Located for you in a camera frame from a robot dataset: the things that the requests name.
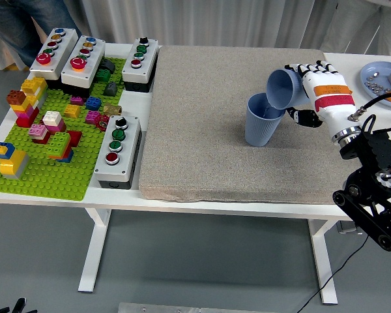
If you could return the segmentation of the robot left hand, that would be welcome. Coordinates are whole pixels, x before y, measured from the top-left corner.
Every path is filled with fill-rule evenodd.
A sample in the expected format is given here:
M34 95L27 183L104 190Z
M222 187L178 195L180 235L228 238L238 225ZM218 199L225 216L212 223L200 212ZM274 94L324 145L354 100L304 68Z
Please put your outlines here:
M16 304L14 305L13 309L10 309L9 306L0 308L0 313L22 313L24 311L24 308L27 304L27 299L24 297L20 297L17 301Z

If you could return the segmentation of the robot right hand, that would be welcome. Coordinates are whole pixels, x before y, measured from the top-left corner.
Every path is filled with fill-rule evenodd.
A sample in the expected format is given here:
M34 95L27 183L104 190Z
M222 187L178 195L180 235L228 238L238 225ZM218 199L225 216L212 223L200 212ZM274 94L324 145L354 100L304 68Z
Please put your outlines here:
M326 61L316 64L285 65L298 74L302 86L318 118L326 123L330 138L348 128L358 128L360 123L348 117L356 111L351 90L345 78Z

